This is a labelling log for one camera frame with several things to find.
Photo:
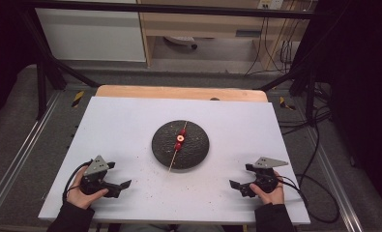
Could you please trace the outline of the aluminium floor rail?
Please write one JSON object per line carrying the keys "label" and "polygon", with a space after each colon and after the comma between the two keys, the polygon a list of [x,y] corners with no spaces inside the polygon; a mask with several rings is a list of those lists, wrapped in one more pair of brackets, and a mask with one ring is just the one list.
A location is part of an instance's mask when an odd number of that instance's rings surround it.
{"label": "aluminium floor rail", "polygon": [[46,123],[50,119],[52,112],[54,111],[59,98],[62,95],[62,91],[55,91],[46,107],[47,110],[42,115],[42,117],[36,121],[33,125],[33,128],[30,130],[28,135],[26,136],[24,142],[21,144],[21,147],[16,152],[13,161],[5,172],[3,178],[0,181],[0,208],[3,204],[5,198],[7,197],[11,187],[13,186],[19,172],[22,169],[22,166],[27,161],[30,153],[32,152],[36,142],[38,141],[41,133],[43,132]]}
{"label": "aluminium floor rail", "polygon": [[318,163],[325,176],[329,189],[338,202],[341,218],[347,228],[347,231],[363,232],[363,226],[360,223],[359,218],[355,213],[354,208],[350,202],[350,199],[347,193],[345,192],[341,181],[338,178],[338,174],[333,168],[331,162],[329,161],[327,153],[325,152],[321,141],[318,140],[319,135],[317,134],[316,129],[309,128],[308,134],[311,138],[313,145],[316,146],[315,156],[318,159]]}

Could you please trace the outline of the light wooden desk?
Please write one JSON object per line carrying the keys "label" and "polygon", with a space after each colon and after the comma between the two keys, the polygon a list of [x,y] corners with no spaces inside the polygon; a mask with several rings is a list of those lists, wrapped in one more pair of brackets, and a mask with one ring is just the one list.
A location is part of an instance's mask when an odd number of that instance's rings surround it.
{"label": "light wooden desk", "polygon": [[[139,4],[187,5],[257,10],[259,0],[136,0]],[[283,0],[281,10],[301,12],[310,0]],[[223,15],[139,15],[146,62],[152,63],[157,37],[251,39],[266,71],[276,66],[277,51],[284,42],[299,42],[309,21],[290,18],[253,18]]]}

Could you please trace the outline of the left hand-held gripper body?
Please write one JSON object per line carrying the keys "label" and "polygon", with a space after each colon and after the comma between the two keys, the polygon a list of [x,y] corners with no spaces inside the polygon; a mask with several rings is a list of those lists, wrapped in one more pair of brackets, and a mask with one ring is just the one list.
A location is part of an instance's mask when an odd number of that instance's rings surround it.
{"label": "left hand-held gripper body", "polygon": [[109,165],[103,157],[96,156],[83,173],[80,182],[81,191],[86,195],[90,195],[101,189],[108,189],[108,186],[103,180],[108,169]]}

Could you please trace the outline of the thin bamboo skewer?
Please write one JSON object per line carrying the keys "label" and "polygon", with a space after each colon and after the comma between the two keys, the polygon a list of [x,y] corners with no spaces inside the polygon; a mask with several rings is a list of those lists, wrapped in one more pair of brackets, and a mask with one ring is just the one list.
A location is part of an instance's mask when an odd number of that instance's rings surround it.
{"label": "thin bamboo skewer", "polygon": [[[187,135],[187,125],[188,125],[188,122],[185,122],[184,126],[181,128],[181,130],[182,130],[182,129],[186,130],[186,135]],[[178,141],[177,141],[177,136],[176,136],[176,142],[175,142],[175,144],[176,144],[176,143],[182,143],[182,146],[183,146],[184,141],[183,141],[183,142],[178,142]],[[170,162],[170,164],[169,164],[169,168],[168,168],[168,170],[171,170],[171,169],[172,169],[172,166],[173,166],[173,164],[174,164],[174,161],[175,161],[176,156],[177,156],[177,154],[178,154],[179,151],[175,151],[175,149],[174,149],[174,153],[173,153],[171,162]]]}

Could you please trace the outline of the black textured round plate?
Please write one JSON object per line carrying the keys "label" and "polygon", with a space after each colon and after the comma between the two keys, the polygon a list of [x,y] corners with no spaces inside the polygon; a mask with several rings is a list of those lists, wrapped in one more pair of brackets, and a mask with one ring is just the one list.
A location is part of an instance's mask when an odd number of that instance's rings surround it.
{"label": "black textured round plate", "polygon": [[187,135],[172,169],[194,168],[203,162],[208,155],[210,140],[203,128],[191,121],[171,121],[157,129],[152,139],[152,152],[155,158],[168,168],[174,153],[176,136],[185,122],[188,122]]}

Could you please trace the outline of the black metal frame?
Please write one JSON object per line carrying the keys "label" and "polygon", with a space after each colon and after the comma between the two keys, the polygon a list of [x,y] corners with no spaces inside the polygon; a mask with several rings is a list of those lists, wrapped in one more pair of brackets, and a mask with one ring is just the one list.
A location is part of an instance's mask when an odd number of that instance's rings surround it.
{"label": "black metal frame", "polygon": [[136,4],[136,3],[106,3],[86,1],[59,1],[59,0],[19,0],[14,1],[13,6],[17,10],[24,27],[31,35],[33,44],[37,48],[39,56],[38,80],[39,80],[39,117],[45,112],[46,102],[44,77],[51,81],[55,89],[64,89],[67,85],[60,70],[70,74],[90,87],[100,87],[101,84],[89,79],[83,74],[73,70],[68,65],[59,61],[50,51],[44,32],[39,30],[30,17],[29,12],[35,8],[55,10],[77,11],[100,11],[100,12],[123,12],[123,13],[152,13],[152,14],[176,14],[176,15],[223,15],[240,17],[267,17],[267,18],[293,18],[293,19],[319,19],[328,16],[327,13],[294,12],[281,10],[251,10],[243,8],[180,6],[161,4]]}

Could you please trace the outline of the wooden table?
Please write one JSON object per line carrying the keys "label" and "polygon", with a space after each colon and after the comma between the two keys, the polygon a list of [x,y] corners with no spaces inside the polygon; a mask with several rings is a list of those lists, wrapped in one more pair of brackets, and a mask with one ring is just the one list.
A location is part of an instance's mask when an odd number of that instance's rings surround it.
{"label": "wooden table", "polygon": [[162,86],[103,85],[96,97],[267,102],[263,91],[232,88],[188,88]]}

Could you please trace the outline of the person's right hand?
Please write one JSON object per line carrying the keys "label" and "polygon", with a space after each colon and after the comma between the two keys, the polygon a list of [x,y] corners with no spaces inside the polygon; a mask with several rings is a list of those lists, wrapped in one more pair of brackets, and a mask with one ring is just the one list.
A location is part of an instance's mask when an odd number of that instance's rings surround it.
{"label": "person's right hand", "polygon": [[284,203],[283,184],[278,183],[275,189],[267,193],[256,184],[250,184],[250,189],[262,200],[264,205],[272,203],[273,205],[281,205]]}

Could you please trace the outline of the white cabinet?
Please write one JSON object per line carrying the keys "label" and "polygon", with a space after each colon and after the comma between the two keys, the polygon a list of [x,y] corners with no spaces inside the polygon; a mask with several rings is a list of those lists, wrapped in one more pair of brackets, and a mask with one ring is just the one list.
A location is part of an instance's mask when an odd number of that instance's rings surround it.
{"label": "white cabinet", "polygon": [[36,9],[53,55],[61,60],[144,62],[135,13]]}

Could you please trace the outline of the dark curtain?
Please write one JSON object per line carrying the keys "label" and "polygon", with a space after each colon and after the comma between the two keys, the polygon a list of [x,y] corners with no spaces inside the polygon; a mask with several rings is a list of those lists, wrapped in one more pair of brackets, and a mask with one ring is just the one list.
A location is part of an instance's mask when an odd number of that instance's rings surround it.
{"label": "dark curtain", "polygon": [[352,0],[334,35],[319,74],[351,155],[382,198],[382,0]]}
{"label": "dark curtain", "polygon": [[0,109],[15,85],[17,74],[32,61],[14,24],[14,14],[8,3],[0,0]]}

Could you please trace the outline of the white wall socket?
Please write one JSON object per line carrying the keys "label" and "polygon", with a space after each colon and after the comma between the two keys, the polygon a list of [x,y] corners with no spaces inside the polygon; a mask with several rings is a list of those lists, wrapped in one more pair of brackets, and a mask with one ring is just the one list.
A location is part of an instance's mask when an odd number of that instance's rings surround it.
{"label": "white wall socket", "polygon": [[258,8],[264,10],[280,10],[283,0],[259,0]]}

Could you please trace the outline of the person's left hand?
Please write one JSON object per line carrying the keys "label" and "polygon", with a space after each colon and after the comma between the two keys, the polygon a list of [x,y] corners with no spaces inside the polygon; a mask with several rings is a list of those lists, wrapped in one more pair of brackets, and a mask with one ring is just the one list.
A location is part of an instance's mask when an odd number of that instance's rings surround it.
{"label": "person's left hand", "polygon": [[80,183],[86,169],[87,169],[87,166],[82,166],[76,172],[71,188],[68,190],[68,193],[67,193],[67,201],[83,210],[87,210],[93,202],[102,198],[108,193],[107,188],[103,188],[89,195],[86,195],[80,190]]}

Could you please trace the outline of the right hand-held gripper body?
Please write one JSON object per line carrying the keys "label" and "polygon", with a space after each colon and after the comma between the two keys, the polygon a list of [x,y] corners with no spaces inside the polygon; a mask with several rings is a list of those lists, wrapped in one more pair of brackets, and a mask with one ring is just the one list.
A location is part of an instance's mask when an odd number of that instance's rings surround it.
{"label": "right hand-held gripper body", "polygon": [[264,192],[272,192],[278,185],[279,179],[274,172],[275,167],[285,166],[288,162],[284,160],[259,158],[253,164],[256,180],[255,184],[259,186]]}

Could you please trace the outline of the white power strip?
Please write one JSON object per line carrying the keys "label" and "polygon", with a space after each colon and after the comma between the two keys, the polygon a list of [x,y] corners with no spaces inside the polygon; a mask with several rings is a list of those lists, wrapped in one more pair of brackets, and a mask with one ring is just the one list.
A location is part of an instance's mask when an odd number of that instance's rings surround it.
{"label": "white power strip", "polygon": [[197,44],[193,37],[165,37],[165,39],[174,44],[185,45],[192,49],[197,49]]}

